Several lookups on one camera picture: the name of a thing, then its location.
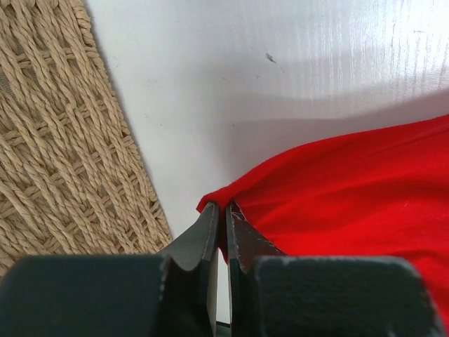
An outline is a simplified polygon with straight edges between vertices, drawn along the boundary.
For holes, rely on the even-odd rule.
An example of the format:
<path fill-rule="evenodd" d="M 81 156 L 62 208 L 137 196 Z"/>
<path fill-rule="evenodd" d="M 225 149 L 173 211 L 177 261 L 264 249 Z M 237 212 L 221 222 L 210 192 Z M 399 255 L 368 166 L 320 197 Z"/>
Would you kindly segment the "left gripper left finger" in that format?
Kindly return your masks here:
<path fill-rule="evenodd" d="M 1 281 L 2 336 L 214 336 L 219 208 L 155 254 L 30 256 Z"/>

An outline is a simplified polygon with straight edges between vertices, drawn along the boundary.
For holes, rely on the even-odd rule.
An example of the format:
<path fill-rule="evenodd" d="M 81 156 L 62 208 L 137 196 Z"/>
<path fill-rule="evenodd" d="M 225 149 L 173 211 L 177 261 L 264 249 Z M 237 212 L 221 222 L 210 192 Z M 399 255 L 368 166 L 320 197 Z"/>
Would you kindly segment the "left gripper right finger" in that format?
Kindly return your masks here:
<path fill-rule="evenodd" d="M 420 274 L 401 258 L 287 256 L 226 209 L 233 336 L 445 336 Z"/>

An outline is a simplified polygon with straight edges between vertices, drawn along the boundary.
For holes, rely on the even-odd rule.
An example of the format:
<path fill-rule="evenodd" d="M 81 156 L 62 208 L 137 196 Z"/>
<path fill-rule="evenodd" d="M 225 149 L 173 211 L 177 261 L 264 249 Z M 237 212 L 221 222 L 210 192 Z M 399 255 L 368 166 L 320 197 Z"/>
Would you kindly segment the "red t shirt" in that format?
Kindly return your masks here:
<path fill-rule="evenodd" d="M 398 256 L 448 320 L 448 117 L 295 147 L 205 195 L 292 256 Z"/>

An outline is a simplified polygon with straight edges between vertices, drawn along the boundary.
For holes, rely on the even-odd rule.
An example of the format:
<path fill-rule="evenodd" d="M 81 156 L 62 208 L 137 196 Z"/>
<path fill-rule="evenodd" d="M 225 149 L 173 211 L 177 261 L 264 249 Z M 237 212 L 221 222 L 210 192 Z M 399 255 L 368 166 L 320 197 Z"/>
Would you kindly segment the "wicker basket with cloth liner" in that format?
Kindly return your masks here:
<path fill-rule="evenodd" d="M 80 1 L 1 2 L 1 272 L 172 242 Z"/>

